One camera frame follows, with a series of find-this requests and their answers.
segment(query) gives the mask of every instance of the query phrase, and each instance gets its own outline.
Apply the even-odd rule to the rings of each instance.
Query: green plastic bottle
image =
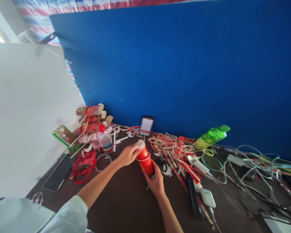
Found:
[[[227,125],[211,128],[195,141],[194,147],[197,150],[205,149],[217,143],[221,139],[224,139],[227,136],[226,132],[229,130],[230,130],[230,127]]]

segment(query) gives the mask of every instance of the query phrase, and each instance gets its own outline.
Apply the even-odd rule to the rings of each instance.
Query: white sleeve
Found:
[[[88,208],[79,197],[72,197],[64,204],[41,233],[84,233],[87,228]]]

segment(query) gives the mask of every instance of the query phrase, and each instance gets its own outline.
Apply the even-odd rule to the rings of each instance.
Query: clear plastic bottle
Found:
[[[194,147],[197,150],[205,149],[217,143],[221,139],[224,139],[227,136],[226,132],[229,130],[230,130],[230,127],[227,125],[211,128],[195,141]]]
[[[113,150],[112,137],[110,133],[106,130],[104,125],[98,126],[99,130],[99,143],[105,154],[110,154]]]

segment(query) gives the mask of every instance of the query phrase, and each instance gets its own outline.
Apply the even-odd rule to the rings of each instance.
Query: blue board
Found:
[[[291,0],[223,0],[52,15],[87,105],[118,124],[291,159]]]

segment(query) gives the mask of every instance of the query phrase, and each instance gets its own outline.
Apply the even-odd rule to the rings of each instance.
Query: stacked cups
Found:
[[[150,153],[146,149],[146,144],[143,140],[139,140],[135,143],[135,145],[139,146],[141,152],[137,155],[137,161],[142,170],[144,170],[149,176],[151,176],[154,172],[152,160],[150,157]]]

